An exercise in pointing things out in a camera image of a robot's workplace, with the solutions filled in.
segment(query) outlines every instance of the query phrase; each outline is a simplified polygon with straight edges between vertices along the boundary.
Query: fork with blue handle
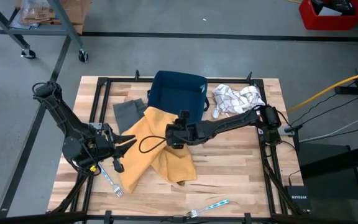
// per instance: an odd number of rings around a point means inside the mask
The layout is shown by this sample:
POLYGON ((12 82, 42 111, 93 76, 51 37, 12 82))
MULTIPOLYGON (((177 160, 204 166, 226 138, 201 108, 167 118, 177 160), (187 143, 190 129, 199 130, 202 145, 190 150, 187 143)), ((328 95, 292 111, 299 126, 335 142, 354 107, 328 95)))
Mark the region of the fork with blue handle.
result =
POLYGON ((226 199, 226 200, 223 200, 223 201, 221 201, 221 202, 215 203, 215 204, 213 204, 213 205, 211 205, 211 206, 208 206, 208 207, 206 207, 206 208, 203 208, 203 209, 201 209, 201 210, 193 209, 192 211, 190 211, 190 212, 188 212, 188 213, 186 214, 186 217, 187 217, 187 218, 197 217, 197 216, 199 216, 200 213, 203 212, 203 211, 207 211, 207 210, 209 210, 209 209, 216 208, 216 207, 219 207, 219 206, 221 206, 221 205, 225 205, 225 204, 227 204, 227 203, 229 203, 229 199, 226 199))
POLYGON ((121 197, 124 195, 124 192, 121 190, 121 188, 119 187, 118 184, 115 184, 110 177, 107 175, 106 171, 104 171, 102 164, 99 162, 98 163, 99 168, 100 168, 100 172, 104 175, 104 177, 108 180, 108 182, 110 182, 110 184, 112 185, 112 190, 114 191, 114 193, 117 195, 117 197, 121 197))

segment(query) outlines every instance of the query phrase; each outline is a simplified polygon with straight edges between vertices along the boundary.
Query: red bin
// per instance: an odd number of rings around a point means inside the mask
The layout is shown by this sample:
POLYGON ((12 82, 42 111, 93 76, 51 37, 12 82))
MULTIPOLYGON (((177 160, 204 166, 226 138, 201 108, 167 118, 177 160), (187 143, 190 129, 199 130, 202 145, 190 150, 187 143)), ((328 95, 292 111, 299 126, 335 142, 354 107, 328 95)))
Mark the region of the red bin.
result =
POLYGON ((311 0, 303 0, 299 11, 306 29, 310 30, 349 30, 358 23, 358 0, 350 0, 356 13, 353 16, 318 16, 311 0))

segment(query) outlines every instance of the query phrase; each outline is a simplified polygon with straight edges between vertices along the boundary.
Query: gray floor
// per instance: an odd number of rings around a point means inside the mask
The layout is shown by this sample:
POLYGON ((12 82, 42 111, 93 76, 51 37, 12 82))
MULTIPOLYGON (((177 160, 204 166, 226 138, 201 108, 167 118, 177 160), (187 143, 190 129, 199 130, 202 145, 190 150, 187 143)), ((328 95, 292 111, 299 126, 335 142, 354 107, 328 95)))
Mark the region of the gray floor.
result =
MULTIPOLYGON (((13 1, 8 4, 0 0, 0 9, 6 16, 11 13, 12 5, 13 1)), ((358 37, 358 26, 346 32, 306 30, 300 20, 298 4, 285 0, 98 0, 91 5, 85 29, 358 37)), ((64 37, 30 36, 25 39, 32 44, 38 59, 29 61, 18 57, 20 48, 8 36, 0 35, 0 200, 37 109, 30 88, 35 82, 49 79, 64 41, 64 37)), ((208 77, 243 77, 253 71, 254 77, 280 79, 289 108, 354 75, 358 67, 358 44, 352 43, 114 37, 84 37, 83 41, 90 54, 89 63, 78 61, 78 47, 71 44, 58 78, 69 106, 74 104, 82 75, 133 76, 139 69, 148 75, 158 70, 174 70, 208 77)), ((337 96, 314 110, 308 118, 351 98, 353 96, 337 96)), ((290 120, 294 121, 308 108, 290 113, 290 120)), ((300 135, 304 139, 326 134, 356 119, 358 101, 306 124, 300 135)), ((61 132, 47 114, 9 216, 45 211, 62 140, 61 132)), ((358 147, 358 133, 320 142, 348 144, 355 148, 358 147)), ((322 211, 327 217, 339 212, 346 219, 358 220, 354 202, 330 203, 332 209, 322 211)), ((323 208, 327 202, 315 204, 323 208)))

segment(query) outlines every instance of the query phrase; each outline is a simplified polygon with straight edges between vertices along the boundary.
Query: wood grain surface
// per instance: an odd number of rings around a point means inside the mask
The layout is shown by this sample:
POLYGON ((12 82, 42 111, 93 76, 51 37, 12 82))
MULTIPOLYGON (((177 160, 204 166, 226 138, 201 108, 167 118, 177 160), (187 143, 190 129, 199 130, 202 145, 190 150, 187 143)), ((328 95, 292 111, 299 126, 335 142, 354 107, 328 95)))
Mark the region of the wood grain surface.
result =
MULTIPOLYGON (((97 80, 98 77, 81 79, 74 112, 84 123, 89 120, 97 80)), ((233 90, 245 87, 244 84, 227 84, 233 90)), ((267 103, 286 116, 278 79, 265 78, 264 85, 267 103)), ((109 123, 113 130, 118 130, 112 105, 138 98, 142 98, 146 103, 146 91, 150 86, 151 83, 112 83, 105 122, 109 123)), ((218 84, 214 83, 208 85, 211 106, 204 113, 203 119, 213 120, 211 112, 216 105, 211 90, 217 86, 218 84)), ((104 88, 101 93, 95 121, 99 119, 104 88)), ((293 144, 291 138, 282 139, 293 144)), ((256 128, 244 127, 228 131, 205 144, 189 148, 193 155, 197 180, 188 181, 184 186, 170 184, 149 167, 140 178, 133 194, 124 194, 123 197, 117 198, 109 182, 103 175, 99 175, 94 178, 88 213, 103 215, 105 210, 111 210, 113 215, 184 215, 192 209, 201 209, 228 198, 230 203, 203 212, 201 216, 243 217, 246 212, 253 217, 270 216, 256 128)), ((285 185, 288 184, 288 176, 299 170, 298 160, 295 150, 285 143, 277 146, 277 156, 285 185)), ((112 159, 105 160, 103 166, 113 181, 120 184, 119 176, 112 166, 112 159)), ((62 157, 48 205, 49 210, 58 206, 66 197, 75 180, 76 172, 62 157)), ((300 172, 292 175, 291 181, 293 185, 303 185, 300 172)), ((280 213, 278 192, 273 183, 272 186, 276 212, 280 213)), ((82 207, 84 191, 83 187, 78 202, 79 209, 82 207)))

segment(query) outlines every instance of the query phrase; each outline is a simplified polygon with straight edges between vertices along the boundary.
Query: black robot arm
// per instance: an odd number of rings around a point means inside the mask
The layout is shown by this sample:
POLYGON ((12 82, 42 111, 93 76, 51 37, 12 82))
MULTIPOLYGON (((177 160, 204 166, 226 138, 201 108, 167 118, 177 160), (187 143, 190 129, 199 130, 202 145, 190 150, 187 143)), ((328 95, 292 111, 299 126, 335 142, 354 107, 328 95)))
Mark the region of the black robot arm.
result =
POLYGON ((217 134, 244 126, 255 126, 263 131, 264 141, 272 146, 281 143, 277 129, 281 126, 275 107, 256 106, 251 110, 217 121, 200 121, 186 124, 188 111, 182 111, 174 124, 168 124, 165 130, 167 144, 175 149, 205 143, 217 134))
POLYGON ((37 83, 33 86, 34 99, 38 100, 52 115, 65 135, 62 153, 77 172, 92 174, 90 168, 98 162, 112 157, 117 172, 124 172, 119 158, 136 142, 135 136, 118 136, 108 124, 101 129, 82 123, 62 98, 62 88, 54 82, 37 83))

